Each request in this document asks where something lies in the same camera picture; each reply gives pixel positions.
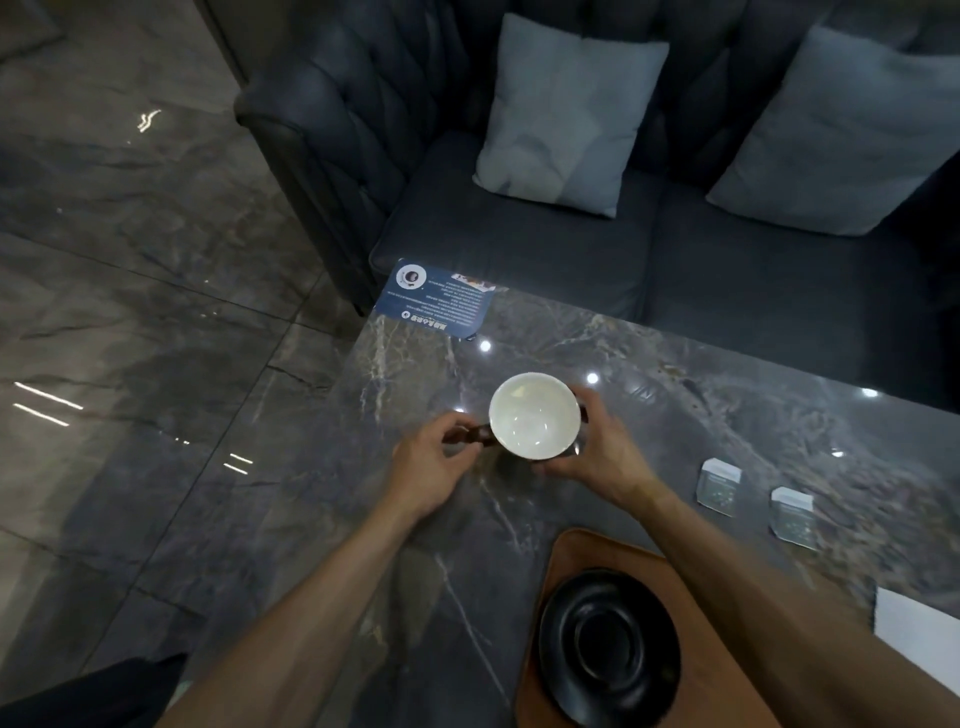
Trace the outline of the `person's left hand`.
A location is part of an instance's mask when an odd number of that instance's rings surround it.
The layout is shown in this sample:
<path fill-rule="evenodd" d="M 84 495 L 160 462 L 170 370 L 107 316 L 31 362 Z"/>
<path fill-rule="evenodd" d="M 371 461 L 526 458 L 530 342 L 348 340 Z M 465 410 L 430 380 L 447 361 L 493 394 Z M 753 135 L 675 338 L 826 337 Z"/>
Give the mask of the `person's left hand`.
<path fill-rule="evenodd" d="M 448 454 L 445 437 L 476 425 L 470 415 L 451 410 L 405 435 L 393 449 L 384 503 L 412 525 L 442 506 L 482 451 L 480 443 L 467 443 Z"/>

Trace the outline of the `person's right hand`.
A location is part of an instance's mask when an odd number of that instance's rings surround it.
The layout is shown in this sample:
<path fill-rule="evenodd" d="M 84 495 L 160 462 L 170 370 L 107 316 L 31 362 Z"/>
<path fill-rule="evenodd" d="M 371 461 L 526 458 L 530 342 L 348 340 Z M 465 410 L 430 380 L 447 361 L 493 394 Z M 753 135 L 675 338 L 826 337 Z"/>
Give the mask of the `person's right hand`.
<path fill-rule="evenodd" d="M 623 422 L 610 414 L 599 394 L 569 386 L 587 416 L 585 444 L 578 455 L 592 464 L 593 477 L 557 477 L 582 483 L 597 496 L 640 520 L 647 507 L 666 493 Z"/>

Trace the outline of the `white cup with dark handle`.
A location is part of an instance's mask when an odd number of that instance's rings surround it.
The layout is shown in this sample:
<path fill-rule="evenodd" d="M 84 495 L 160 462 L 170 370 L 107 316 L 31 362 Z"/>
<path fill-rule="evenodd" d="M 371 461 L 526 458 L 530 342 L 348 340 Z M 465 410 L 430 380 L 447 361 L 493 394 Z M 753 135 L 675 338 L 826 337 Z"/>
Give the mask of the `white cup with dark handle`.
<path fill-rule="evenodd" d="M 503 381 L 491 396 L 487 416 L 488 423 L 468 429 L 475 442 L 532 462 L 566 454 L 588 422 L 566 383 L 534 371 Z"/>

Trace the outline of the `person's left forearm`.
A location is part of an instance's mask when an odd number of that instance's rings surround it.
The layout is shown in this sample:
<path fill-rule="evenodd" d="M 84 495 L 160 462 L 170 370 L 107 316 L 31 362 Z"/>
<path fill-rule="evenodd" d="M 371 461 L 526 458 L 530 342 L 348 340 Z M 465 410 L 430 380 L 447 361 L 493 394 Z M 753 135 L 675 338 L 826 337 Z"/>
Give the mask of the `person's left forearm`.
<path fill-rule="evenodd" d="M 154 728 L 309 728 L 382 577 L 414 527 L 436 508 L 410 493 L 388 493 Z"/>

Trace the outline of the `person's right forearm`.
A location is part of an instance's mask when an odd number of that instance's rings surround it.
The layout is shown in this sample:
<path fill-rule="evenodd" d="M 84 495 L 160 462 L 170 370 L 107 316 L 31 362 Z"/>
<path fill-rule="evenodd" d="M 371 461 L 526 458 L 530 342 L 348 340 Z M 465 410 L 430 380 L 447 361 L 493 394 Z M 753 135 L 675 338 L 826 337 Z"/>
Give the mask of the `person's right forearm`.
<path fill-rule="evenodd" d="M 662 482 L 623 506 L 651 536 L 782 728 L 960 728 L 960 697 L 756 558 Z"/>

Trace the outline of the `blue printed card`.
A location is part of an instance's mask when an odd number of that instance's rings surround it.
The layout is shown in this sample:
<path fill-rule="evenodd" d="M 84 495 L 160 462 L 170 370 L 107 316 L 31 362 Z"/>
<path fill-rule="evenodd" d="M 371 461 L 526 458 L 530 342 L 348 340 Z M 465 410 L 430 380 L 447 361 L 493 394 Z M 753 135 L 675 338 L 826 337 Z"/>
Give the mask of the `blue printed card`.
<path fill-rule="evenodd" d="M 398 261 L 375 303 L 388 318 L 470 340 L 478 334 L 500 287 L 410 259 Z"/>

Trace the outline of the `clear tea bag packet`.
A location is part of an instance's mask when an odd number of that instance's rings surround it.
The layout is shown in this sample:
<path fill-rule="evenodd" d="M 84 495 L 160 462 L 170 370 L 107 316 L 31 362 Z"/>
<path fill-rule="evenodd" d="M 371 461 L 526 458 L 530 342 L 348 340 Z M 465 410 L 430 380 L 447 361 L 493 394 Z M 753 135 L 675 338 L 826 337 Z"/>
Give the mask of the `clear tea bag packet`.
<path fill-rule="evenodd" d="M 769 516 L 769 528 L 776 539 L 811 552 L 819 551 L 813 494 L 777 487 L 770 493 Z"/>
<path fill-rule="evenodd" d="M 737 515 L 738 489 L 742 469 L 719 458 L 702 463 L 695 499 L 697 504 L 729 518 Z"/>

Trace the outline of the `black saucer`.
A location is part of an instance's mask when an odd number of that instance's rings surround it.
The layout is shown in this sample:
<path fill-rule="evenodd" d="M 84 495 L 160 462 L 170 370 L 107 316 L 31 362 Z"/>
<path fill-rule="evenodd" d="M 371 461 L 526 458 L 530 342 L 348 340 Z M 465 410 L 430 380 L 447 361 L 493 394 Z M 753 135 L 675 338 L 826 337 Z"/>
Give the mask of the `black saucer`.
<path fill-rule="evenodd" d="M 547 696 L 580 728 L 657 728 L 674 704 L 674 622 L 622 571 L 593 567 L 560 583 L 540 610 L 533 650 Z"/>

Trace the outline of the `brown wooden tray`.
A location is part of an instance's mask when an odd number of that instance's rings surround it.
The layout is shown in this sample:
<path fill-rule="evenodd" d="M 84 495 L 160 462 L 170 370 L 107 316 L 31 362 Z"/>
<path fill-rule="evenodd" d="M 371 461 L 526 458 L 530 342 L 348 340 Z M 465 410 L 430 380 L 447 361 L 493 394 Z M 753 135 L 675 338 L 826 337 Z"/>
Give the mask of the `brown wooden tray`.
<path fill-rule="evenodd" d="M 666 559 L 599 533 L 571 528 L 554 541 L 515 694 L 517 728 L 580 728 L 547 695 L 533 641 L 546 600 L 566 579 L 592 568 L 616 570 L 647 586 L 678 634 L 681 673 L 674 704 L 656 728 L 781 728 Z"/>

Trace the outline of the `dark leather sofa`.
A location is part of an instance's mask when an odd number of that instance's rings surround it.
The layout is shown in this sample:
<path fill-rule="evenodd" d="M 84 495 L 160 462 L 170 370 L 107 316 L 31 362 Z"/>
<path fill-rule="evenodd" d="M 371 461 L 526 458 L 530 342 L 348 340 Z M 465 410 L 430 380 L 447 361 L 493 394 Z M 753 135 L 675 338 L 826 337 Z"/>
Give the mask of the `dark leather sofa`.
<path fill-rule="evenodd" d="M 669 44 L 614 219 L 474 182 L 508 13 Z M 405 259 L 960 411 L 960 151 L 862 236 L 706 199 L 815 26 L 960 55 L 960 0 L 318 0 L 234 109 L 362 312 Z"/>

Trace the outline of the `grey cushion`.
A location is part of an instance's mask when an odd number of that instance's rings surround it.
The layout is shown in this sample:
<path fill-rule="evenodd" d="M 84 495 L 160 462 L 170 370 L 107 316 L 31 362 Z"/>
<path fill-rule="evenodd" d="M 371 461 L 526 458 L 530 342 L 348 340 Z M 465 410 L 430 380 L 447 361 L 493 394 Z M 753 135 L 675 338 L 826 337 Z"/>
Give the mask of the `grey cushion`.
<path fill-rule="evenodd" d="M 960 54 L 811 28 L 705 199 L 836 237 L 869 234 L 960 151 Z"/>
<path fill-rule="evenodd" d="M 500 196 L 615 219 L 669 47 L 584 37 L 506 13 L 474 183 Z"/>

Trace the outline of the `white paper napkin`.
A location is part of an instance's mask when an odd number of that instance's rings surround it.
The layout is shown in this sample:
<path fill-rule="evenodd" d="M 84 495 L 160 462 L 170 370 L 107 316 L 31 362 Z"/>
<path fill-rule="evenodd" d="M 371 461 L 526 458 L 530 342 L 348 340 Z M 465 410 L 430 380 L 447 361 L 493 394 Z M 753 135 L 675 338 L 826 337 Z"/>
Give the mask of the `white paper napkin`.
<path fill-rule="evenodd" d="M 960 619 L 877 588 L 872 632 L 960 698 Z"/>

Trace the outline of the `person's dark trousers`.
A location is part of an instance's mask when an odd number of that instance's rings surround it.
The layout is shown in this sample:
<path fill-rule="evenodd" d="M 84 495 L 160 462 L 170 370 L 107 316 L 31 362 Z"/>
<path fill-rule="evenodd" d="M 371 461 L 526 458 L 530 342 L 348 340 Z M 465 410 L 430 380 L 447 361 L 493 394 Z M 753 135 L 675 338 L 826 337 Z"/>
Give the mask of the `person's dark trousers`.
<path fill-rule="evenodd" d="M 154 728 L 188 661 L 131 658 L 0 707 L 0 728 Z"/>

